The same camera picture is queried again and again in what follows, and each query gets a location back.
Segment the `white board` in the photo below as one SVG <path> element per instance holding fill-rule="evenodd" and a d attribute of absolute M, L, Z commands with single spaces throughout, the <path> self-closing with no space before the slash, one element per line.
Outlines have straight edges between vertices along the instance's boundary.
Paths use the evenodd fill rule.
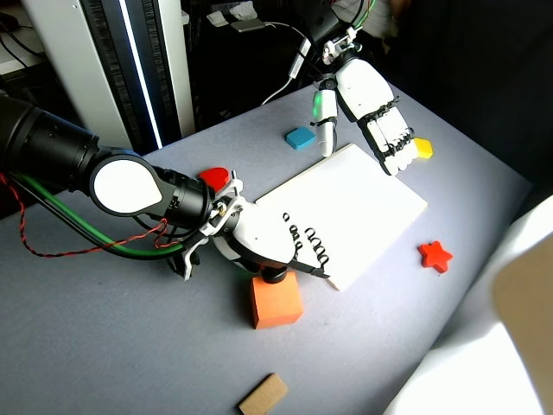
<path fill-rule="evenodd" d="M 298 260 L 318 266 L 304 234 L 312 227 L 329 257 L 337 290 L 353 283 L 423 212 L 427 202 L 370 156 L 349 144 L 257 200 L 298 226 Z"/>

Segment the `orange block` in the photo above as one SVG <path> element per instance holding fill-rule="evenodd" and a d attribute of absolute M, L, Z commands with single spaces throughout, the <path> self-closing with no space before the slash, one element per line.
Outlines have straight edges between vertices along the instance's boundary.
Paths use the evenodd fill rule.
<path fill-rule="evenodd" d="M 261 277 L 251 280 L 253 325 L 256 329 L 291 324 L 303 314 L 296 273 L 289 271 L 283 281 L 267 284 Z"/>

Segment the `yellow hexagon block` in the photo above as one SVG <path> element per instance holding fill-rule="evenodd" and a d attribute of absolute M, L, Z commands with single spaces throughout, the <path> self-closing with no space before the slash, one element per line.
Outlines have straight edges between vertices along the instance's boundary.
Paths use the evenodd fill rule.
<path fill-rule="evenodd" d="M 416 149 L 418 150 L 418 156 L 421 158 L 431 158 L 434 155 L 434 150 L 432 150 L 432 143 L 424 138 L 415 137 Z"/>

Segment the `green cable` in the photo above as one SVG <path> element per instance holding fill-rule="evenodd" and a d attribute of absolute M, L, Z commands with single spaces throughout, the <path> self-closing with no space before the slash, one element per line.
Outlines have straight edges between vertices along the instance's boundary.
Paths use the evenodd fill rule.
<path fill-rule="evenodd" d="M 358 21 L 358 23 L 355 25 L 356 29 L 359 29 L 361 26 L 363 26 L 363 23 L 365 22 L 366 18 L 369 16 L 369 13 L 371 13 L 372 8 L 377 3 L 377 0 L 371 0 L 369 3 L 369 8 L 366 10 L 365 14 L 361 17 L 361 19 Z"/>
<path fill-rule="evenodd" d="M 17 177 L 20 178 L 21 180 L 24 180 L 26 183 L 28 183 L 29 186 L 31 186 L 34 190 L 36 190 L 42 197 L 44 197 L 47 201 L 55 205 L 59 210 L 63 211 L 64 214 L 71 217 L 71 219 L 79 223 L 79 225 L 85 228 L 86 231 L 93 234 L 96 238 L 100 239 L 102 243 L 108 245 L 115 242 L 113 239 L 110 239 L 109 237 L 105 236 L 98 229 L 96 229 L 91 224 L 89 224 L 86 220 L 78 216 L 73 210 L 71 210 L 68 206 L 66 206 L 57 197 L 55 197 L 50 192 L 48 192 L 39 182 L 37 182 L 32 177 L 29 177 L 26 175 L 17 175 Z M 147 258 L 155 258 L 155 257 L 165 255 L 169 252 L 178 253 L 179 251 L 182 251 L 183 246 L 182 244 L 175 244 L 167 248 L 148 249 L 148 250 L 131 249 L 122 245 L 114 245 L 113 248 L 117 249 L 120 252 L 128 253 L 130 255 L 137 255 L 137 256 L 147 257 Z"/>

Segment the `led light strip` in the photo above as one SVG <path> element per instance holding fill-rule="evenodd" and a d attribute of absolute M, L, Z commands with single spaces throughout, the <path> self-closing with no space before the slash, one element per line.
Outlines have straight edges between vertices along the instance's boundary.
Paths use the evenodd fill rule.
<path fill-rule="evenodd" d="M 127 3 L 125 2 L 125 0 L 119 0 L 119 5 L 121 6 L 121 13 L 123 14 L 124 27 L 127 30 L 127 36 L 129 37 L 132 57 L 135 61 L 135 66 L 137 67 L 138 79 L 140 80 L 140 87 L 142 88 L 144 100 L 146 101 L 146 107 L 148 108 L 149 120 L 152 123 L 152 128 L 154 129 L 154 135 L 156 136 L 157 148 L 161 149 L 161 147 L 163 147 L 162 139 L 159 135 L 159 130 L 157 129 L 157 122 L 156 122 L 156 117 L 154 116 L 154 109 L 152 108 L 152 103 L 149 100 L 148 87 L 146 87 L 146 79 L 144 78 L 142 64 L 140 63 L 140 56 L 138 56 L 137 43 L 135 41 L 135 36 L 132 33 L 132 27 L 130 25 L 129 11 L 127 10 Z"/>

